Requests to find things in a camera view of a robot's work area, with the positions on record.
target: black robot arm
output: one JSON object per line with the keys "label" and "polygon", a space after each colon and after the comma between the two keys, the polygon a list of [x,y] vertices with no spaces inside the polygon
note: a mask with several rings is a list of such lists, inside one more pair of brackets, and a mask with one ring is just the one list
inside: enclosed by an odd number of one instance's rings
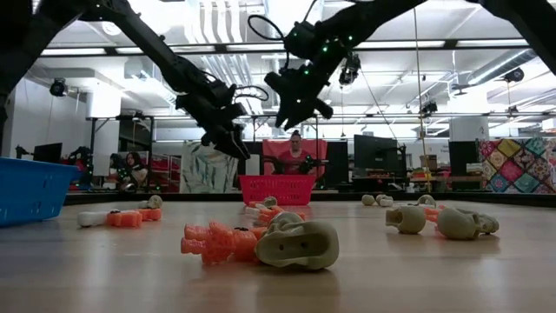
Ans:
{"label": "black robot arm", "polygon": [[[307,21],[295,23],[284,38],[284,47],[288,53],[311,62],[298,69],[283,69],[265,76],[265,82],[281,99],[276,126],[288,120],[284,128],[290,129],[310,118],[314,110],[330,118],[334,113],[332,108],[317,96],[329,85],[328,79],[341,60],[384,23],[426,1],[360,1],[315,25]],[[467,1],[479,3],[493,15],[512,23],[556,74],[556,42],[551,35],[556,31],[556,11],[547,0]]]}
{"label": "black robot arm", "polygon": [[179,57],[143,22],[127,0],[42,0],[30,19],[24,40],[0,55],[0,94],[8,95],[54,36],[77,19],[107,21],[118,26],[137,47],[153,60],[169,86],[178,93],[176,108],[186,110],[206,131],[203,142],[238,158],[249,158],[242,142],[242,126],[233,123],[246,114],[240,103],[232,103],[236,86],[210,80],[189,60]]}

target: woman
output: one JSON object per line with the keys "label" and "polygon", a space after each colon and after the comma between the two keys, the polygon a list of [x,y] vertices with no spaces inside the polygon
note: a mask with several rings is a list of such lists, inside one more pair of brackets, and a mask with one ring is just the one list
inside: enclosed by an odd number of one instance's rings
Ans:
{"label": "woman", "polygon": [[300,175],[300,165],[305,162],[309,153],[301,148],[301,134],[294,131],[289,138],[289,150],[278,156],[278,160],[284,164],[284,174]]}
{"label": "woman", "polygon": [[140,187],[147,179],[148,171],[142,163],[141,157],[137,152],[130,152],[125,157],[131,176],[137,181],[137,187]]}

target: box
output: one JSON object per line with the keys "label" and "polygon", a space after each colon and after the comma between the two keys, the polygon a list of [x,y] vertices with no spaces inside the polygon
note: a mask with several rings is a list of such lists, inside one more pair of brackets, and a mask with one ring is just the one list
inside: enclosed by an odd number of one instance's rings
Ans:
{"label": "box", "polygon": [[[420,166],[422,168],[427,167],[427,164],[425,163],[425,156],[419,156],[419,159],[420,159]],[[436,159],[436,155],[427,155],[427,163],[428,163],[428,168],[430,170],[438,169],[438,162]]]}

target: ceiling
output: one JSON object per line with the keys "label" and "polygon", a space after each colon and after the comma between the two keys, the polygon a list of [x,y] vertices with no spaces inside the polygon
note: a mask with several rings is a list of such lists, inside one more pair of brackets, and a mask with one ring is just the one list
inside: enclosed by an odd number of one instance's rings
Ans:
{"label": "ceiling", "polygon": [[[296,0],[296,5],[291,5],[289,4],[291,1],[285,0],[239,0],[239,2],[236,0],[207,0],[199,2],[198,6],[196,6],[196,0],[187,3],[156,0],[132,0],[130,2],[136,11],[142,12],[145,23],[165,36],[165,43],[184,45],[203,43],[203,41],[204,43],[265,42],[247,27],[248,15],[279,16],[279,20],[275,20],[275,22],[279,25],[286,25],[282,27],[282,30],[288,32],[287,25],[291,25],[294,20],[302,19],[310,0]],[[320,0],[315,5],[316,9],[309,20],[331,17],[335,12],[349,5],[351,3],[337,0]],[[473,40],[481,38],[514,40],[521,38],[519,32],[510,23],[493,17],[478,5],[463,0],[430,0],[416,9],[416,16],[419,41],[470,38]],[[254,23],[254,25],[258,30],[265,30],[268,33],[268,29],[263,23]],[[115,34],[107,26],[109,25],[105,22],[75,22],[56,36],[51,42],[50,48],[94,49],[96,47],[134,46],[123,33]],[[202,35],[199,36],[198,33],[195,35],[196,31],[201,32]],[[368,40],[406,40],[414,44],[414,13],[409,11],[384,24]],[[414,50],[363,51],[359,53],[359,56],[364,77],[360,75],[349,87],[349,90],[342,91],[337,83],[337,76],[334,76],[331,79],[331,86],[322,91],[321,99],[329,101],[337,114],[342,112],[344,114],[376,113],[379,108],[383,113],[388,114],[406,113],[409,110],[416,113],[419,110],[419,94],[434,87],[434,93],[423,94],[422,101],[435,100],[440,112],[503,112],[510,103],[521,104],[523,111],[538,112],[556,109],[556,101],[550,97],[552,92],[556,91],[556,78],[538,58],[521,66],[525,72],[525,79],[522,82],[507,85],[505,82],[491,81],[480,87],[466,90],[468,95],[456,99],[457,91],[448,88],[451,83],[457,83],[454,80],[456,77],[473,72],[507,52],[508,50],[505,49],[488,50],[483,48],[421,50],[418,53]],[[218,66],[222,69],[222,77],[228,79],[227,83],[251,82],[261,86],[264,85],[262,79],[266,73],[273,70],[276,63],[282,65],[284,62],[283,54],[274,52],[246,52],[243,55],[231,57],[189,54],[186,58],[211,72],[211,64],[220,64]],[[122,92],[123,109],[138,109],[160,115],[179,114],[171,108],[171,95],[169,96],[162,83],[156,81],[156,75],[151,75],[153,82],[145,84],[145,82],[130,78],[129,73],[126,73],[132,63],[143,64],[145,68],[152,67],[152,64],[145,60],[146,57],[139,56],[43,57],[37,61],[36,67],[46,70],[92,69],[109,78],[113,82],[113,86],[117,86],[116,88]],[[297,67],[301,62],[301,60],[292,60],[290,67]],[[225,68],[228,66],[231,68],[231,72],[226,75]],[[83,77],[83,80],[80,81],[78,78],[72,80],[76,87],[93,91],[90,79]],[[538,99],[536,98],[538,95],[547,95],[547,97]],[[273,113],[277,109],[277,103],[273,101],[264,103],[252,101],[245,105],[249,107],[250,113],[254,114]],[[542,119],[541,117],[528,117],[519,123],[512,123],[512,126],[531,129]],[[407,126],[404,127],[409,129],[413,129],[419,122],[416,119],[407,121]],[[400,123],[400,119],[393,118],[389,122]],[[446,118],[443,120],[431,118],[428,122],[440,128],[447,125]],[[493,118],[491,122],[504,123],[507,122],[507,119]],[[167,123],[165,126],[164,122],[161,122],[159,127],[195,127],[194,123],[187,121]],[[344,117],[340,119],[338,117],[320,123],[374,124],[384,123],[384,121],[376,118]]]}

